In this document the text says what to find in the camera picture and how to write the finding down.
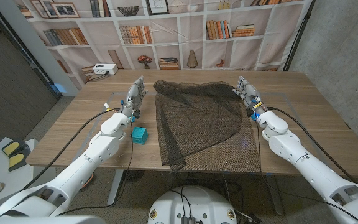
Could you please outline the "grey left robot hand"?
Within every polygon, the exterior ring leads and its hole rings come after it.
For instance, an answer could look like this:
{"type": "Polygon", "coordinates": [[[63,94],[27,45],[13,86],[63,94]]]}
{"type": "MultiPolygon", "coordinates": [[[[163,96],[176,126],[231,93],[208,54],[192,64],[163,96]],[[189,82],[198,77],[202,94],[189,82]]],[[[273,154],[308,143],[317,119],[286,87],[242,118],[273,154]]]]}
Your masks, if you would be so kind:
{"type": "Polygon", "coordinates": [[[121,113],[130,118],[136,111],[139,112],[143,98],[147,92],[148,90],[145,89],[144,77],[141,76],[129,88],[121,113]]]}

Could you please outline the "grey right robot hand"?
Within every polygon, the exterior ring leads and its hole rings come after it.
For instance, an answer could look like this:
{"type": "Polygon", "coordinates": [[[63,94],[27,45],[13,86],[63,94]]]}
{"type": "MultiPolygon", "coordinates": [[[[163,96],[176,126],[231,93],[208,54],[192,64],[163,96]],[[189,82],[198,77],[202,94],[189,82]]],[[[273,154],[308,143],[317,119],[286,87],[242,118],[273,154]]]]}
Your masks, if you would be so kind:
{"type": "Polygon", "coordinates": [[[233,92],[242,99],[248,113],[252,112],[252,115],[256,118],[267,112],[267,108],[261,99],[261,94],[243,76],[239,76],[237,86],[233,89],[233,92]]]}

